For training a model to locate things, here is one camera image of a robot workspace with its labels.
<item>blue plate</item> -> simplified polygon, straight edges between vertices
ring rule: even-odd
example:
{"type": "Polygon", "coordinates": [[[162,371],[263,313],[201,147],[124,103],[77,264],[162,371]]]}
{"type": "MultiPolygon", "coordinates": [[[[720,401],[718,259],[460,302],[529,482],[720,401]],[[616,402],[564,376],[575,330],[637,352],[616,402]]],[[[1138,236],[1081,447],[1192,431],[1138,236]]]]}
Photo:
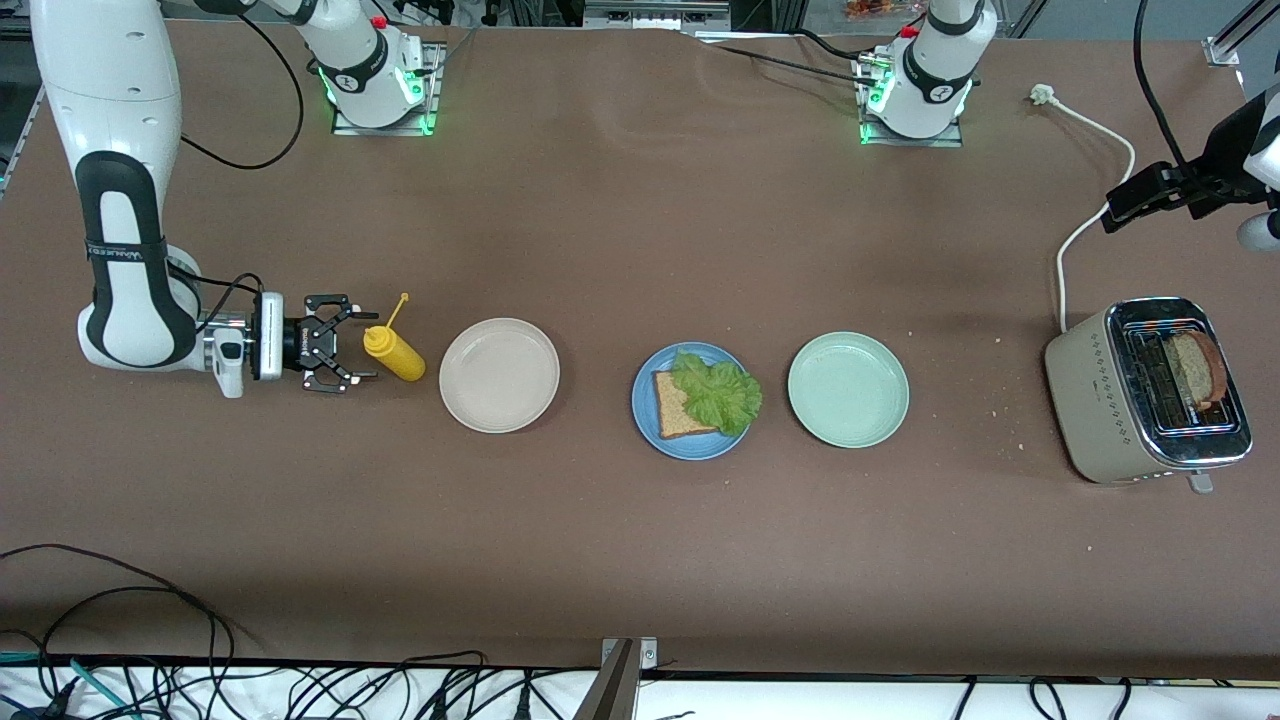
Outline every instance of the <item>blue plate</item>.
{"type": "Polygon", "coordinates": [[[705,342],[677,342],[676,345],[663,347],[658,352],[654,352],[653,357],[646,360],[640,366],[640,373],[636,374],[636,382],[631,386],[631,414],[636,419],[640,434],[649,441],[649,445],[677,460],[710,460],[712,457],[719,457],[732,450],[735,445],[742,442],[746,433],[744,432],[737,437],[730,437],[723,433],[705,433],[673,439],[662,439],[659,434],[662,430],[658,423],[658,392],[653,386],[653,374],[669,370],[676,363],[677,350],[692,352],[710,365],[728,360],[742,368],[737,357],[733,357],[723,348],[705,342]]]}

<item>lettuce leaf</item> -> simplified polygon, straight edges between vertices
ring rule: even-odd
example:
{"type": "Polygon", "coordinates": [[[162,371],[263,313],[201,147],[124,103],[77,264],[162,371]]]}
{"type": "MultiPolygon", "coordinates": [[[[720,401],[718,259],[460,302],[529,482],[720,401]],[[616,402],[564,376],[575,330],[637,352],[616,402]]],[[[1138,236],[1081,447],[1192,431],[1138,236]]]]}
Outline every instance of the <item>lettuce leaf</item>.
{"type": "Polygon", "coordinates": [[[671,379],[689,396],[685,413],[727,436],[745,433],[760,415],[760,383],[728,360],[708,365],[698,355],[677,350],[671,379]]]}

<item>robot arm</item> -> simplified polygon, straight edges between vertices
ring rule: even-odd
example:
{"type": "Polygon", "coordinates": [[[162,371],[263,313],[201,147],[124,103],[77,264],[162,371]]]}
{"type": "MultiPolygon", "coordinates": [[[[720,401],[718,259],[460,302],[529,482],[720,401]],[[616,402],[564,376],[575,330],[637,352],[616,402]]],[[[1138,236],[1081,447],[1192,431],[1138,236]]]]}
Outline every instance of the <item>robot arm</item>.
{"type": "MultiPolygon", "coordinates": [[[[243,13],[252,1],[196,4],[243,13]]],[[[334,102],[352,122],[389,124],[420,101],[407,91],[401,68],[417,38],[375,29],[358,0],[266,1],[298,27],[334,102]]],[[[276,379],[289,368],[312,380],[314,370],[325,365],[338,375],[338,386],[316,380],[306,387],[340,391],[358,382],[358,374],[333,360],[333,320],[308,323],[316,325],[314,337],[294,337],[305,332],[305,319],[285,319],[279,293],[259,291],[252,316],[201,311],[193,282],[200,266],[168,245],[163,231],[182,101],[159,4],[35,0],[32,31],[47,106],[79,192],[93,270],[93,301],[78,320],[84,356],[113,369],[212,372],[228,397],[242,392],[246,359],[257,379],[276,379]],[[298,348],[307,356],[298,357],[298,348]]],[[[416,50],[420,54],[420,45],[416,50]]],[[[323,305],[338,305],[342,318],[370,315],[346,297],[307,305],[308,318],[323,305]]]]}
{"type": "Polygon", "coordinates": [[[942,133],[963,110],[973,70],[996,26],[996,10],[987,0],[929,3],[919,35],[877,49],[890,56],[892,76],[868,111],[909,138],[942,133]]]}
{"type": "Polygon", "coordinates": [[[1102,227],[1112,233],[1160,210],[1187,208],[1198,220],[1225,205],[1261,204],[1236,237],[1249,250],[1280,250],[1280,83],[1220,122],[1185,167],[1153,163],[1107,193],[1102,227]]]}

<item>white cable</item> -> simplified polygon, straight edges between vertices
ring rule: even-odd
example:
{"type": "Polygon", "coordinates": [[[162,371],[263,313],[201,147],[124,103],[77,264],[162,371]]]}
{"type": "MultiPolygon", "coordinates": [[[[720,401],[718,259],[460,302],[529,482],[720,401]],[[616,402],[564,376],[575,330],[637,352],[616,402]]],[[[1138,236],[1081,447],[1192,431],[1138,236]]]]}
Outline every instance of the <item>white cable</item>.
{"type": "MultiPolygon", "coordinates": [[[[1133,174],[1133,167],[1138,161],[1138,151],[1133,149],[1132,142],[1121,137],[1120,133],[1117,133],[1116,131],[1101,123],[1096,123],[1089,118],[1085,118],[1084,115],[1064,105],[1061,100],[1053,96],[1053,88],[1051,86],[1037,85],[1036,87],[1032,88],[1030,99],[1032,102],[1034,102],[1036,105],[1051,105],[1053,108],[1057,108],[1062,113],[1080,120],[1082,123],[1089,126],[1093,129],[1097,129],[1100,132],[1111,136],[1117,142],[1120,142],[1120,145],[1124,145],[1125,150],[1129,151],[1129,167],[1125,168],[1124,177],[1120,178],[1120,182],[1123,183],[1126,179],[1129,179],[1129,176],[1133,174]]],[[[1098,222],[1098,219],[1101,219],[1102,215],[1106,214],[1107,209],[1108,205],[1103,204],[1101,210],[1094,213],[1093,217],[1091,217],[1088,220],[1080,223],[1080,227],[1075,228],[1075,231],[1073,231],[1071,234],[1066,236],[1066,241],[1064,241],[1062,246],[1057,249],[1057,259],[1055,261],[1057,268],[1057,325],[1064,333],[1066,332],[1066,270],[1062,266],[1062,256],[1066,255],[1066,249],[1071,247],[1071,243],[1075,242],[1075,238],[1084,234],[1084,231],[1089,229],[1089,227],[1093,225],[1093,223],[1098,222]]]]}

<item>beige plate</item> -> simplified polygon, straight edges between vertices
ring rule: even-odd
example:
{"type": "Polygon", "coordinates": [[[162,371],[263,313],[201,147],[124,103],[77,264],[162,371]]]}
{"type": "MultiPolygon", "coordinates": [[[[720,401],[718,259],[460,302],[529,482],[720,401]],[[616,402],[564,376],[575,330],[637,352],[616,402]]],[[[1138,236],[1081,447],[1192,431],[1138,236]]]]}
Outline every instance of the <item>beige plate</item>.
{"type": "Polygon", "coordinates": [[[440,397],[463,425],[509,433],[532,423],[556,397],[559,356],[543,331],[513,318],[471,325],[444,352],[440,397]]]}

